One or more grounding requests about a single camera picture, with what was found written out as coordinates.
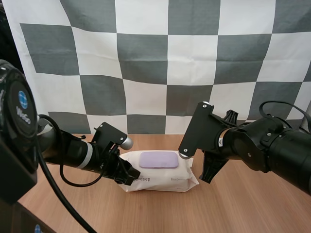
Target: black cable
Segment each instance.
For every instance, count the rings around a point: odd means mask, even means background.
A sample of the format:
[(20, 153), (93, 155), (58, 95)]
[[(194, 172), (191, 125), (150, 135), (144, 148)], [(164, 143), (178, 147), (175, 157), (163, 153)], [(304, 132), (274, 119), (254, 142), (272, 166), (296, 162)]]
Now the black cable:
[(263, 117), (268, 117), (268, 115), (263, 111), (263, 106), (266, 104), (266, 103), (284, 103), (284, 104), (288, 104), (292, 107), (294, 107), (295, 109), (297, 109), (298, 111), (300, 111), (307, 119), (307, 123), (308, 123), (308, 130), (309, 132), (311, 132), (311, 116), (309, 116), (305, 111), (303, 111), (302, 109), (296, 107), (295, 105), (291, 104), (291, 103), (287, 103), (287, 102), (284, 102), (284, 101), (266, 101), (266, 102), (263, 102), (260, 106), (259, 106), (259, 112), (260, 114), (263, 116)]
[(307, 134), (311, 134), (310, 132), (308, 132), (308, 131), (306, 131), (304, 128), (302, 128), (302, 127), (298, 127), (301, 131), (303, 131), (304, 133), (307, 133)]
[(48, 182), (50, 183), (50, 186), (52, 187), (54, 193), (57, 195), (58, 199), (62, 202), (64, 207), (68, 210), (68, 212), (74, 217), (75, 220), (89, 233), (96, 233), (96, 231), (78, 214), (78, 212), (73, 208), (73, 206), (69, 203), (69, 201), (66, 199), (62, 191), (59, 189), (57, 183), (55, 182), (52, 174), (49, 171), (48, 166), (44, 162), (44, 159), (42, 157), (40, 146), (37, 141), (37, 151), (38, 151), (38, 160), (40, 163), (40, 166), (42, 168), (42, 171), (47, 178)]
[(91, 186), (91, 185), (97, 183), (97, 182), (101, 179), (101, 177), (103, 176), (104, 170), (102, 170), (101, 173), (100, 173), (100, 175), (99, 175), (95, 180), (93, 180), (93, 181), (90, 182), (90, 183), (82, 183), (82, 184), (79, 184), (79, 183), (73, 183), (73, 182), (70, 182), (69, 180), (67, 180), (67, 178), (66, 178), (65, 175), (64, 175), (65, 147), (64, 147), (63, 134), (62, 134), (60, 128), (58, 127), (57, 123), (56, 123), (50, 116), (47, 116), (47, 115), (44, 115), (44, 114), (40, 114), (39, 117), (42, 118), (42, 119), (46, 119), (48, 122), (51, 123), (51, 125), (53, 126), (53, 128), (54, 128), (55, 131), (56, 131), (57, 137), (58, 137), (59, 140), (60, 140), (59, 143), (60, 143), (60, 148), (61, 148), (62, 163), (61, 163), (60, 166), (59, 166), (59, 173), (60, 173), (60, 176), (61, 176), (62, 180), (63, 180), (66, 184), (69, 184), (69, 185), (74, 186), (74, 187), (88, 187), (88, 186)]

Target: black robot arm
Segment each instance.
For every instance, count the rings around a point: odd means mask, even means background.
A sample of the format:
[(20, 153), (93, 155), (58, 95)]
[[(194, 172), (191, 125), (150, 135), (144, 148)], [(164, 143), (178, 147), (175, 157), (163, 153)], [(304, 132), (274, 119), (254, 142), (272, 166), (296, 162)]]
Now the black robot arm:
[(61, 165), (61, 177), (66, 183), (77, 187), (89, 186), (69, 182), (64, 176), (63, 165), (96, 172), (125, 185), (131, 185), (139, 177), (140, 172), (120, 158), (118, 147), (129, 150), (133, 146), (133, 141), (125, 133), (103, 122), (88, 143), (60, 130), (50, 117), (39, 116), (37, 138), (42, 156), (48, 163)]
[[(212, 113), (214, 106), (199, 103), (178, 149), (180, 156), (188, 159), (201, 149), (204, 165), (200, 179), (207, 183), (229, 159), (235, 159), (253, 170), (273, 171), (311, 194), (311, 135), (292, 129), (278, 117), (263, 114), (262, 106), (263, 118), (236, 126), (234, 111), (228, 111), (222, 119)], [(310, 117), (305, 116), (310, 129)]]

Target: white square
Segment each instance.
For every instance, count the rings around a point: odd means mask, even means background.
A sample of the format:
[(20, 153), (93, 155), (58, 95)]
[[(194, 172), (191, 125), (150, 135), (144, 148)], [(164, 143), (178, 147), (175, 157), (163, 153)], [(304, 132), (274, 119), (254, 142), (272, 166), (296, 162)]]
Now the white square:
[(221, 0), (218, 35), (272, 33), (275, 0)]
[[(310, 91), (311, 91), (311, 82), (302, 83), (294, 105), (306, 111), (311, 101)], [(298, 111), (295, 108), (292, 108), (289, 115), (287, 116), (287, 119), (296, 120), (302, 119), (303, 117), (304, 116), (300, 111)]]
[(116, 0), (117, 33), (168, 34), (169, 0)]
[(60, 1), (2, 0), (8, 18), (17, 23), (70, 26)]
[(166, 85), (137, 83), (123, 79), (126, 113), (143, 115), (166, 114)]
[(238, 120), (248, 118), (256, 82), (231, 83), (214, 85), (209, 102), (214, 105), (213, 113), (225, 117), (228, 110), (233, 110), (238, 115)]
[(96, 132), (94, 128), (98, 128), (103, 122), (107, 122), (109, 125), (112, 125), (116, 129), (127, 134), (126, 115), (119, 115), (119, 116), (87, 115), (87, 119), (88, 119), (89, 127), (91, 129), (91, 133)]
[(72, 31), (80, 75), (105, 75), (122, 78), (116, 33), (95, 33), (74, 27)]
[(217, 59), (216, 35), (169, 35), (169, 85), (212, 85)]
[(258, 82), (302, 82), (311, 60), (311, 33), (272, 34)]
[(35, 74), (35, 89), (48, 112), (86, 114), (79, 75)]
[(165, 134), (185, 134), (191, 116), (166, 116)]

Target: fabric backdrop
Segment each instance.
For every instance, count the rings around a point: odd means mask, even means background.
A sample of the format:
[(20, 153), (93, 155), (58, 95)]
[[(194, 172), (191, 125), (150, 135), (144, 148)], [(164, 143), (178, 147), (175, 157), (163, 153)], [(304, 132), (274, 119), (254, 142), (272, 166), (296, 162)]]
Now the fabric backdrop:
[[(198, 102), (311, 100), (309, 0), (3, 0), (39, 113), (71, 133), (184, 133)], [(299, 125), (290, 106), (275, 116)]]

